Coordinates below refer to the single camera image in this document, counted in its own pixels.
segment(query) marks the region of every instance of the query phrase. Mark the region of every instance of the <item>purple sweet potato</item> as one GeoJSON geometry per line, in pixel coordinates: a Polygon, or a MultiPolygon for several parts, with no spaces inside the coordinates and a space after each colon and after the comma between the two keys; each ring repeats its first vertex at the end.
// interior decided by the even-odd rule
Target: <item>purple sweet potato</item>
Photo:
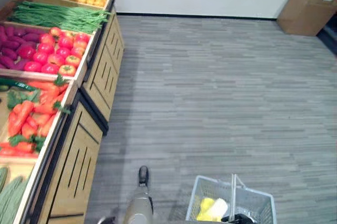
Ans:
{"type": "Polygon", "coordinates": [[[7,35],[5,33],[0,33],[0,41],[6,41],[7,40],[7,35]]]}
{"type": "Polygon", "coordinates": [[[5,27],[5,33],[8,37],[13,36],[14,35],[14,27],[12,27],[12,26],[5,27]]]}
{"type": "Polygon", "coordinates": [[[14,35],[15,36],[22,37],[25,34],[27,34],[27,32],[23,28],[16,28],[14,30],[14,35]]]}
{"type": "Polygon", "coordinates": [[[14,70],[23,70],[25,68],[25,65],[27,62],[29,62],[30,60],[28,59],[21,59],[19,62],[17,62],[15,65],[14,65],[14,70]]]}
{"type": "Polygon", "coordinates": [[[39,37],[40,35],[39,34],[36,34],[36,33],[28,33],[24,36],[22,36],[22,38],[25,40],[25,41],[34,41],[36,43],[39,42],[39,37]]]}
{"type": "Polygon", "coordinates": [[[2,43],[2,47],[7,47],[13,50],[17,49],[19,46],[20,46],[20,43],[16,41],[4,41],[2,43]]]}
{"type": "Polygon", "coordinates": [[[9,41],[16,41],[19,42],[20,44],[26,43],[26,41],[23,38],[17,37],[17,36],[9,36],[8,37],[9,41]]]}
{"type": "Polygon", "coordinates": [[[8,56],[12,60],[17,59],[17,53],[15,53],[15,51],[11,50],[10,48],[6,48],[6,47],[2,48],[1,53],[2,55],[8,56]]]}
{"type": "Polygon", "coordinates": [[[34,33],[34,34],[43,34],[46,33],[47,31],[36,29],[36,28],[25,28],[26,33],[34,33]]]}
{"type": "Polygon", "coordinates": [[[0,63],[3,64],[6,68],[12,69],[15,67],[14,61],[4,55],[0,55],[0,63]]]}

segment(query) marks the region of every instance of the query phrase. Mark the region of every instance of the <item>black shoe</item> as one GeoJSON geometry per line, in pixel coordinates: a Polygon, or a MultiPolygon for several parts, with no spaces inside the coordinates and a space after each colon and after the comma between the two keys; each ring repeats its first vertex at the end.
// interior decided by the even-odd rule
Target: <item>black shoe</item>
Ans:
{"type": "Polygon", "coordinates": [[[138,185],[147,187],[148,186],[148,178],[149,178],[149,173],[148,173],[147,166],[141,166],[139,168],[139,172],[138,172],[138,185]]]}

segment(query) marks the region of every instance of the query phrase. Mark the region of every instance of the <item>carrot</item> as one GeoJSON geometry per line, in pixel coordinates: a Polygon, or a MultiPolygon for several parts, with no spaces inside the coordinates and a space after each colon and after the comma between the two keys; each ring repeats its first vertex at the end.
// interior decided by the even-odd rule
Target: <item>carrot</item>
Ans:
{"type": "Polygon", "coordinates": [[[28,116],[28,118],[26,120],[26,123],[28,125],[30,125],[34,130],[37,130],[38,125],[37,125],[36,121],[32,118],[32,116],[28,116]]]}
{"type": "Polygon", "coordinates": [[[33,117],[35,118],[36,124],[43,126],[47,123],[51,116],[49,114],[34,113],[33,117]]]}
{"type": "Polygon", "coordinates": [[[58,96],[60,93],[60,89],[58,86],[56,86],[54,83],[50,82],[40,82],[40,81],[29,81],[27,83],[28,85],[47,91],[49,95],[51,96],[58,96]]]}
{"type": "Polygon", "coordinates": [[[37,129],[32,128],[28,123],[22,126],[22,135],[24,138],[29,139],[32,135],[36,135],[37,129]]]}
{"type": "Polygon", "coordinates": [[[20,112],[17,114],[16,120],[13,121],[10,130],[8,130],[8,134],[10,137],[18,134],[21,130],[21,127],[25,123],[27,117],[31,113],[34,108],[34,103],[28,100],[25,100],[22,103],[22,107],[20,112]]]}
{"type": "Polygon", "coordinates": [[[14,106],[13,108],[13,112],[15,112],[16,114],[19,114],[21,111],[22,105],[21,104],[17,104],[16,106],[14,106]]]}
{"type": "Polygon", "coordinates": [[[55,115],[51,116],[50,119],[47,121],[47,123],[39,128],[37,135],[47,137],[48,132],[53,124],[54,118],[55,115]]]}
{"type": "Polygon", "coordinates": [[[64,92],[68,88],[69,84],[63,84],[62,86],[59,86],[60,93],[64,92]]]}

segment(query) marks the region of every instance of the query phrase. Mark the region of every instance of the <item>black baseboard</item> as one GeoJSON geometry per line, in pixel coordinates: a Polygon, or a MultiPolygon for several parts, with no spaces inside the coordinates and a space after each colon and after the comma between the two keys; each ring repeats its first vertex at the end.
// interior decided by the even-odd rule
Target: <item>black baseboard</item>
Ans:
{"type": "Polygon", "coordinates": [[[117,15],[122,15],[122,16],[150,16],[150,17],[227,18],[227,19],[231,19],[231,20],[276,21],[276,18],[266,18],[266,17],[233,17],[233,16],[157,14],[157,13],[128,13],[128,12],[117,12],[117,15]]]}

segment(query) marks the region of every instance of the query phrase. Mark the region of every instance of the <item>cucumber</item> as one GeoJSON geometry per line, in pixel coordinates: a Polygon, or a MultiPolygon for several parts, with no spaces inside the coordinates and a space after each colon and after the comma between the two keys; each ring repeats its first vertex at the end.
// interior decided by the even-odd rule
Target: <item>cucumber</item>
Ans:
{"type": "Polygon", "coordinates": [[[0,92],[8,91],[9,86],[8,85],[0,85],[0,92]]]}
{"type": "Polygon", "coordinates": [[[7,172],[8,172],[7,167],[0,168],[0,192],[2,191],[2,188],[5,185],[6,178],[7,178],[7,172]]]}
{"type": "Polygon", "coordinates": [[[5,214],[5,209],[7,204],[11,199],[11,196],[15,189],[21,184],[23,177],[19,176],[15,178],[12,182],[5,186],[3,191],[0,193],[0,223],[2,224],[2,217],[5,214]]]}
{"type": "Polygon", "coordinates": [[[16,212],[19,208],[22,199],[22,195],[25,192],[27,183],[28,179],[20,183],[19,186],[15,189],[15,191],[11,195],[9,202],[7,203],[6,209],[4,209],[4,212],[2,214],[2,218],[0,218],[1,224],[13,223],[16,216],[16,212]]]}

